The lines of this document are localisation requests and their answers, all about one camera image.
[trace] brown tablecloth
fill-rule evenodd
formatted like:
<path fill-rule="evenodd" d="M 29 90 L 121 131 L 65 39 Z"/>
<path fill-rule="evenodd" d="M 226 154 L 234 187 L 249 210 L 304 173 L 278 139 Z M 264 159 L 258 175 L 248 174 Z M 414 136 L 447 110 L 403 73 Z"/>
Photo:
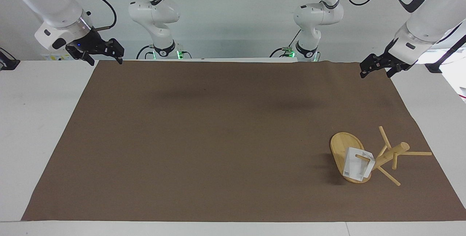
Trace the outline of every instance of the brown tablecloth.
<path fill-rule="evenodd" d="M 338 173 L 340 131 L 366 150 L 430 151 L 391 80 L 357 63 L 100 61 L 23 220 L 444 221 L 466 211 L 434 157 L 365 184 Z"/>

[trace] brown table surface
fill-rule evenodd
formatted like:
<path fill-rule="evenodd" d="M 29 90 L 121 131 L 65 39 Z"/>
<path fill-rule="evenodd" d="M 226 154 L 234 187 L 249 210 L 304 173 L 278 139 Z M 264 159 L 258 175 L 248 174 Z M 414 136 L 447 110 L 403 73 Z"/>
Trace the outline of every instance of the brown table surface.
<path fill-rule="evenodd" d="M 387 164 L 400 187 L 345 181 L 331 137 L 377 154 L 379 125 L 430 151 L 391 80 L 357 63 L 100 61 L 22 220 L 466 220 L 435 157 Z"/>

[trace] white table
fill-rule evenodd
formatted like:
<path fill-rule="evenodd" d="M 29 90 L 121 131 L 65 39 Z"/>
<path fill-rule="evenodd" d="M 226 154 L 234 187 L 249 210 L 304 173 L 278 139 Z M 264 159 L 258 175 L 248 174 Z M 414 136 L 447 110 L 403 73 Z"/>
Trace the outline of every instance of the white table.
<path fill-rule="evenodd" d="M 203 61 L 283 62 L 284 59 Z M 19 221 L 93 67 L 27 61 L 0 72 L 0 221 Z M 393 78 L 398 92 L 466 206 L 466 105 L 443 76 L 423 65 Z M 422 223 L 2 222 L 12 235 L 465 235 L 466 221 Z"/>

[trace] wooden object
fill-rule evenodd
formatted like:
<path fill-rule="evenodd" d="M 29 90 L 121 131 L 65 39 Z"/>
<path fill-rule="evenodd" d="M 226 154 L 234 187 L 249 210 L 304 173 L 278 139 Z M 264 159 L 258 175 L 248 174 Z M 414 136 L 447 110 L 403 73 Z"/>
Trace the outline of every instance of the wooden object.
<path fill-rule="evenodd" d="M 380 153 L 378 153 L 378 156 L 376 158 L 376 163 L 374 167 L 372 168 L 372 171 L 378 169 L 380 172 L 383 173 L 383 175 L 385 175 L 387 178 L 393 181 L 393 183 L 395 183 L 397 186 L 400 186 L 401 183 L 397 181 L 393 176 L 391 176 L 386 170 L 384 170 L 382 168 L 382 165 L 393 160 L 391 168 L 393 170 L 396 170 L 398 167 L 398 156 L 400 155 L 431 156 L 432 153 L 431 152 L 408 152 L 410 147 L 408 143 L 406 142 L 401 142 L 395 147 L 392 147 L 387 138 L 385 130 L 383 129 L 382 126 L 379 127 L 379 130 L 380 130 L 380 135 L 382 136 L 382 139 L 385 145 L 382 147 L 382 150 L 380 151 Z M 364 150 L 364 147 L 361 141 L 350 133 L 336 133 L 335 135 L 333 135 L 330 141 L 330 147 L 332 150 L 333 158 L 335 159 L 336 166 L 338 167 L 338 170 L 340 171 L 341 174 L 343 173 L 343 169 L 345 165 L 345 156 L 346 156 L 347 148 L 353 147 L 353 148 Z M 370 161 L 368 158 L 361 156 L 361 155 L 356 155 L 356 157 L 366 162 Z M 348 178 L 345 176 L 343 176 L 343 178 L 345 178 L 347 181 L 352 182 L 352 183 L 365 183 L 371 178 L 371 175 L 369 175 L 368 178 L 363 179 L 363 181 L 356 181 L 352 178 Z"/>
<path fill-rule="evenodd" d="M 335 159 L 336 167 L 341 175 L 343 175 L 343 168 L 345 166 L 346 149 L 349 147 L 364 150 L 361 141 L 350 133 L 336 133 L 330 141 L 330 148 L 332 150 L 333 158 Z M 353 178 L 343 176 L 347 181 L 352 183 L 365 183 L 371 178 L 370 174 L 363 181 L 357 181 Z"/>

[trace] oval wooden base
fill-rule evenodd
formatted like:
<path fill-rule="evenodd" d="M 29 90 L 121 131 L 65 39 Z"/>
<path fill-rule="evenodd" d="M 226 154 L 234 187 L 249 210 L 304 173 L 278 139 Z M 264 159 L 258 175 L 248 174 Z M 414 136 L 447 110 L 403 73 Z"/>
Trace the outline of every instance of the oval wooden base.
<path fill-rule="evenodd" d="M 333 135 L 330 141 L 330 148 L 332 150 L 333 158 L 335 159 L 338 171 L 342 176 L 343 168 L 345 166 L 346 149 L 348 147 L 364 150 L 364 146 L 361 141 L 350 133 L 336 133 Z M 367 178 L 364 178 L 363 181 L 357 181 L 345 176 L 343 176 L 343 178 L 352 183 L 365 183 L 371 178 L 371 176 L 372 174 L 370 174 Z"/>

